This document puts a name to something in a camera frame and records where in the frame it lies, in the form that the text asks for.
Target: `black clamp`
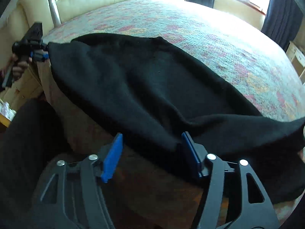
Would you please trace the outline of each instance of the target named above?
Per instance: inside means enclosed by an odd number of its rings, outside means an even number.
[[[192,229],[280,227],[263,184],[246,160],[240,160],[238,164],[222,161],[218,156],[209,154],[203,145],[194,143],[188,132],[182,134],[182,139],[193,177],[204,188]],[[217,227],[224,188],[229,189],[228,213],[226,223]]]
[[[32,57],[34,61],[44,62],[49,59],[48,45],[42,41],[42,23],[36,22],[26,32],[21,41],[17,41],[12,45],[12,53],[15,53],[18,60],[11,64],[6,71],[6,75],[2,82],[2,88],[11,87],[15,81],[13,78],[13,67],[21,61],[27,61]]]
[[[26,228],[114,229],[99,183],[107,183],[123,150],[118,133],[98,154],[81,162],[59,160],[41,176],[43,180],[23,218]]]

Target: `bed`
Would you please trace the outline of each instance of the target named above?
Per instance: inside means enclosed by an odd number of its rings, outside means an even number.
[[[44,42],[70,42],[88,33],[161,36],[231,83],[263,116],[278,121],[305,116],[305,90],[285,52],[229,14],[183,0],[129,0],[75,17],[51,30]],[[72,148],[88,154],[110,142],[112,137],[59,90],[50,63],[38,67],[46,98],[59,114]],[[299,154],[304,160],[303,152]],[[111,185],[133,213],[163,228],[189,228],[202,192],[129,147],[124,149]],[[298,201],[275,205],[281,223]],[[224,200],[223,214],[226,207]]]

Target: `blue clamp pad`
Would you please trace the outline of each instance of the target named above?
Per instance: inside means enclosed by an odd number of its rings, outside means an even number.
[[[208,154],[203,145],[196,144],[189,133],[182,133],[183,152],[187,163],[191,169],[193,178],[201,179],[209,175],[208,168],[205,167],[204,160]]]
[[[123,151],[123,134],[117,134],[110,149],[103,160],[103,173],[101,179],[104,183],[107,183],[112,178],[116,166],[119,162]]]
[[[49,54],[48,54],[48,53],[44,53],[44,54],[43,54],[43,58],[44,58],[45,60],[49,59]]]

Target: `black metal bracket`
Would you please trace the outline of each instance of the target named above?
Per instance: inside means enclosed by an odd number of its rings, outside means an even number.
[[[60,160],[45,171],[24,224],[35,229],[114,229],[98,182],[112,178],[122,148],[123,136],[117,134],[97,155],[71,164]]]
[[[208,154],[203,145],[194,143],[188,132],[183,133],[182,138],[183,149],[193,177],[204,187],[192,228],[278,229],[280,227],[263,184],[246,160],[240,160],[238,164],[222,161],[218,156]],[[228,197],[227,221],[217,227],[225,176],[229,176],[231,189]]]

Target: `cream leather sofa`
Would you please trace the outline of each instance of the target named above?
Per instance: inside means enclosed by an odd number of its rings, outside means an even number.
[[[46,35],[76,16],[122,1],[126,0],[18,0],[8,17],[6,34],[11,41],[20,40],[35,21],[40,21]],[[9,102],[13,109],[18,109],[28,98],[36,97],[41,92],[37,72],[30,68],[11,89],[2,92],[0,98]]]

